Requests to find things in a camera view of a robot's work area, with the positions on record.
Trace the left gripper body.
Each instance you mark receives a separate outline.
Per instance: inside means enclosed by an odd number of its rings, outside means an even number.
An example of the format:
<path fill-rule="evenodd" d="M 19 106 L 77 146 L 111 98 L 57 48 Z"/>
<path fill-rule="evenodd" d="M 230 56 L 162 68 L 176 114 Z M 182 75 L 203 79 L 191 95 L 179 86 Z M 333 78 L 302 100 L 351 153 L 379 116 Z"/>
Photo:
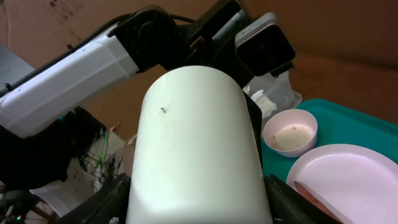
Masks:
<path fill-rule="evenodd" d="M 254 77 L 235 53 L 234 39 L 251 22 L 238 1 L 218 1 L 191 24 L 179 25 L 179 31 L 189 46 L 182 63 L 202 65 L 225 72 L 240 86 Z"/>

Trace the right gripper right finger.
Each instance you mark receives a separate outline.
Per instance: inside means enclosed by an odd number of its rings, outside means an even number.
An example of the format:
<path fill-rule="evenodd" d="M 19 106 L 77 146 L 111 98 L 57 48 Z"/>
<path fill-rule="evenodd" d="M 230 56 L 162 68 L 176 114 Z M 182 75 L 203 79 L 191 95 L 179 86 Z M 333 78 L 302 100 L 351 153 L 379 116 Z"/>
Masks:
<path fill-rule="evenodd" d="M 338 224 L 275 175 L 264 178 L 273 223 Z"/>

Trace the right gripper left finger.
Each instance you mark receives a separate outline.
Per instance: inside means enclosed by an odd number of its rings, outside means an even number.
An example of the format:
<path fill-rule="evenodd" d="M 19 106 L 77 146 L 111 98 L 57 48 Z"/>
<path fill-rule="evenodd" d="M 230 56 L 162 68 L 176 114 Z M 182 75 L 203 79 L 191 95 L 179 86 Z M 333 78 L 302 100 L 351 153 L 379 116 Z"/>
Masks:
<path fill-rule="evenodd" d="M 109 223 L 118 218 L 119 223 L 125 224 L 129 200 L 131 178 L 122 173 L 110 184 L 92 195 L 88 200 L 59 218 L 56 223 Z"/>

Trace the white bowl with residue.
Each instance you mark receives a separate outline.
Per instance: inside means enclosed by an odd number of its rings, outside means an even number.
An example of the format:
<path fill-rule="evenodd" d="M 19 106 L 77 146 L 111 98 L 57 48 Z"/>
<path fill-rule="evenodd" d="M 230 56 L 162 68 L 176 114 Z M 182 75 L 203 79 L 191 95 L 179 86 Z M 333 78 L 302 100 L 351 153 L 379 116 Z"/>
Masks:
<path fill-rule="evenodd" d="M 300 109 L 282 111 L 264 126 L 265 144 L 285 157 L 300 157 L 317 143 L 318 122 L 310 112 Z"/>

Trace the white napkin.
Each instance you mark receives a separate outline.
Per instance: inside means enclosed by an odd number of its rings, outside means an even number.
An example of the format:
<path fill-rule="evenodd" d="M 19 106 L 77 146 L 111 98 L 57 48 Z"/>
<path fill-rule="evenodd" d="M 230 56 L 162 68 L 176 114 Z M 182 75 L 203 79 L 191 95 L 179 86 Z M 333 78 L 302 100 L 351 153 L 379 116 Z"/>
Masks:
<path fill-rule="evenodd" d="M 268 97 L 264 94 L 264 90 L 250 93 L 250 87 L 245 86 L 243 88 L 243 92 L 245 92 L 261 109 L 262 119 L 269 117 L 273 111 L 277 110 L 277 105 L 268 99 Z"/>

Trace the white plastic cup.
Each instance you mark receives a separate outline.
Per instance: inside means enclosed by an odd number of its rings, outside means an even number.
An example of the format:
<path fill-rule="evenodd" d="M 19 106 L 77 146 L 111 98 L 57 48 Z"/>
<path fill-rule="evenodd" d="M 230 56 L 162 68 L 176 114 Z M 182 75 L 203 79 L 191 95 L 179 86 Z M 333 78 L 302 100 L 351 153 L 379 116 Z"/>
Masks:
<path fill-rule="evenodd" d="M 141 109 L 128 223 L 271 223 L 241 87 L 188 66 L 162 75 Z"/>

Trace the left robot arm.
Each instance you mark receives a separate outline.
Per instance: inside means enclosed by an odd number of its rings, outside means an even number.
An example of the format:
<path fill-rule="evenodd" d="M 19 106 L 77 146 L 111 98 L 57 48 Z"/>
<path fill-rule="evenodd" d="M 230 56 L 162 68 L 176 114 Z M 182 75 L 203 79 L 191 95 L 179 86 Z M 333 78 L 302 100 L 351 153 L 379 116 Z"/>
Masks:
<path fill-rule="evenodd" d="M 146 6 L 119 16 L 59 58 L 28 74 L 1 92 L 1 126 L 26 138 L 67 111 L 121 80 L 156 65 L 167 70 L 144 97 L 140 122 L 161 126 L 183 113 L 189 96 L 204 102 L 198 85 L 219 84 L 237 92 L 231 77 L 193 64 L 190 46 L 203 38 L 208 47 L 247 24 L 249 16 L 237 1 L 219 1 L 199 19 L 188 22 L 159 6 Z"/>

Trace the orange carrot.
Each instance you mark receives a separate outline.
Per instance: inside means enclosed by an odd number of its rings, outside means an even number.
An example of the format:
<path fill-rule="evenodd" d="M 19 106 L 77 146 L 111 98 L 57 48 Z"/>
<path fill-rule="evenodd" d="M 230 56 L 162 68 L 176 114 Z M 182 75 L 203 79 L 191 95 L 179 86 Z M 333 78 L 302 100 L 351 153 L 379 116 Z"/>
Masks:
<path fill-rule="evenodd" d="M 325 214 L 329 215 L 339 223 L 342 223 L 342 221 L 332 211 L 330 211 L 324 204 L 321 203 L 321 201 L 313 196 L 300 182 L 295 181 L 294 184 L 301 196 L 314 204 L 314 206 L 323 211 Z"/>

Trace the white round plate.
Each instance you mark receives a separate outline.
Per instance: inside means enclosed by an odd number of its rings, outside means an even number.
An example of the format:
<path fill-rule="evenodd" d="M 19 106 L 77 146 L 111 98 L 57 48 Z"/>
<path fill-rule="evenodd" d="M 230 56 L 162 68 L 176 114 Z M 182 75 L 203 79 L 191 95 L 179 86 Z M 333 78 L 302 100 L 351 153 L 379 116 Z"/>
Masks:
<path fill-rule="evenodd" d="M 286 183 L 300 183 L 343 223 L 397 223 L 397 164 L 371 149 L 317 147 L 293 164 Z"/>

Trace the clear plastic bin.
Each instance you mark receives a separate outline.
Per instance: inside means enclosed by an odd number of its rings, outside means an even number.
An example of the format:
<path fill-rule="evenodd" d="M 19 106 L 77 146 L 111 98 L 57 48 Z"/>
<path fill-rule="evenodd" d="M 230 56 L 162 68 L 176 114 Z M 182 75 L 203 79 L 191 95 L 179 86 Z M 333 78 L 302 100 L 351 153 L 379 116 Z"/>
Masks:
<path fill-rule="evenodd" d="M 277 78 L 267 73 L 260 77 L 254 77 L 247 86 L 250 87 L 250 93 L 264 90 L 264 94 L 277 105 L 277 110 L 262 119 L 261 129 L 264 129 L 266 123 L 277 113 L 284 110 L 294 109 L 302 102 L 302 95 L 293 91 L 289 72 L 281 73 Z"/>

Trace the teal serving tray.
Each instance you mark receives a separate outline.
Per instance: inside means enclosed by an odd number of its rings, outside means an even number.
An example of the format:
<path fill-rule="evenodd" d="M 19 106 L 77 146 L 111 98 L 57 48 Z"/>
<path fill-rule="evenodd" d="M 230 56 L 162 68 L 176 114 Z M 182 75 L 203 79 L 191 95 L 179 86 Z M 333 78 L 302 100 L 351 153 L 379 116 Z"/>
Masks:
<path fill-rule="evenodd" d="M 324 100 L 308 100 L 303 110 L 318 122 L 317 144 L 351 144 L 376 151 L 397 164 L 397 126 Z M 286 183 L 293 164 L 300 158 L 281 156 L 262 145 L 263 175 L 275 175 Z"/>

